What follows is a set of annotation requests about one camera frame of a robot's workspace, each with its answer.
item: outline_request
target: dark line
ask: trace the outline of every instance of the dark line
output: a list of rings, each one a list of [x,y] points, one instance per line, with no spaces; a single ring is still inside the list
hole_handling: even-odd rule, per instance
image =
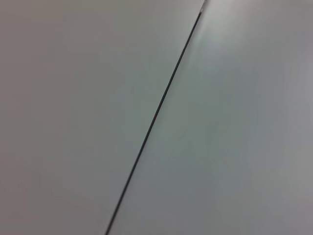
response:
[[[114,210],[114,212],[113,212],[113,215],[112,215],[111,220],[110,220],[110,222],[109,222],[109,225],[108,225],[108,227],[107,227],[107,230],[106,230],[106,232],[105,232],[105,235],[109,235],[109,233],[110,233],[110,231],[111,231],[112,225],[113,225],[114,220],[115,220],[116,215],[117,215],[117,212],[118,212],[118,210],[119,210],[119,208],[120,208],[120,206],[121,206],[121,203],[122,203],[122,201],[123,201],[125,192],[126,192],[126,190],[127,190],[127,188],[128,188],[129,182],[131,181],[131,178],[132,178],[132,176],[133,176],[133,173],[134,173],[134,171],[135,171],[135,168],[136,168],[136,166],[137,166],[137,163],[138,163],[138,161],[139,161],[139,159],[140,159],[140,156],[141,156],[141,153],[142,153],[142,151],[143,151],[143,148],[144,148],[145,145],[146,145],[146,142],[147,142],[147,139],[148,139],[149,134],[150,134],[150,132],[151,132],[151,129],[152,129],[152,127],[153,127],[153,124],[154,124],[155,121],[156,121],[157,115],[158,115],[158,113],[159,113],[159,111],[160,111],[160,108],[161,108],[161,106],[162,106],[162,104],[163,104],[163,101],[164,101],[164,99],[165,99],[165,97],[166,97],[166,94],[167,94],[167,92],[168,92],[168,89],[170,88],[170,85],[171,85],[171,83],[172,83],[172,81],[173,81],[173,78],[174,78],[175,73],[176,73],[176,71],[177,71],[177,68],[178,68],[178,66],[179,66],[179,64],[180,64],[180,61],[181,61],[181,59],[182,59],[182,56],[184,55],[185,50],[186,50],[186,48],[187,48],[187,46],[188,46],[188,43],[189,43],[190,38],[191,38],[191,36],[192,36],[192,33],[194,32],[194,30],[195,30],[195,28],[196,28],[196,25],[197,25],[198,20],[199,20],[199,18],[200,18],[200,16],[201,16],[201,13],[202,13],[202,8],[201,8],[201,10],[200,10],[200,12],[199,12],[199,14],[198,14],[198,17],[197,17],[197,19],[196,19],[196,22],[194,23],[194,26],[192,27],[192,30],[191,30],[191,32],[190,32],[190,34],[189,34],[189,37],[188,37],[188,40],[187,40],[187,42],[186,42],[186,44],[185,44],[185,46],[184,46],[184,49],[182,50],[182,52],[181,52],[181,54],[180,54],[180,57],[179,57],[179,59],[178,59],[178,61],[177,61],[177,64],[176,64],[176,66],[175,66],[175,69],[174,69],[174,71],[173,71],[173,73],[172,73],[172,76],[171,76],[171,78],[170,78],[170,81],[168,82],[167,87],[166,87],[166,89],[165,89],[165,92],[164,92],[164,94],[163,94],[163,96],[162,96],[162,99],[161,99],[161,101],[160,101],[160,103],[159,103],[159,105],[158,105],[158,107],[157,107],[156,113],[155,113],[155,115],[154,115],[154,117],[153,117],[153,119],[152,119],[152,122],[151,122],[151,124],[150,124],[149,129],[148,129],[148,132],[147,132],[147,134],[146,134],[146,137],[145,137],[145,139],[144,139],[144,141],[143,141],[143,143],[142,143],[142,146],[141,146],[140,151],[139,151],[139,153],[138,153],[138,156],[137,156],[137,158],[136,158],[136,160],[135,160],[135,163],[134,163],[134,165],[133,165],[133,168],[132,168],[132,170],[131,170],[131,172],[130,172],[130,174],[129,174],[129,176],[128,176],[128,179],[127,179],[126,184],[125,184],[125,186],[124,186],[124,188],[123,188],[122,194],[121,194],[121,196],[120,196],[119,199],[118,199],[118,202],[117,202],[117,204],[116,204],[115,210]]]

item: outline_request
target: white surface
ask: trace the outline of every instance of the white surface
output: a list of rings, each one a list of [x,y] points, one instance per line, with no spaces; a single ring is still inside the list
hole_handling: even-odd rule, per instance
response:
[[[310,235],[313,7],[212,0],[112,235]]]
[[[104,233],[201,4],[1,1],[1,235]]]

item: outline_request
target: gray surface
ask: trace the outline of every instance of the gray surface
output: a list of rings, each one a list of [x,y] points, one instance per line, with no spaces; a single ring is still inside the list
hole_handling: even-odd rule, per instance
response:
[[[0,234],[102,235],[202,0],[0,1]]]
[[[310,235],[313,5],[212,0],[112,235]]]

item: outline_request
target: white panel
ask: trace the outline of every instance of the white panel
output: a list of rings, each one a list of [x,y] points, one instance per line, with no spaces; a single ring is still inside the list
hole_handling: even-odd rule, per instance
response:
[[[0,2],[0,234],[102,235],[202,0]]]
[[[112,235],[310,235],[313,7],[212,0]]]

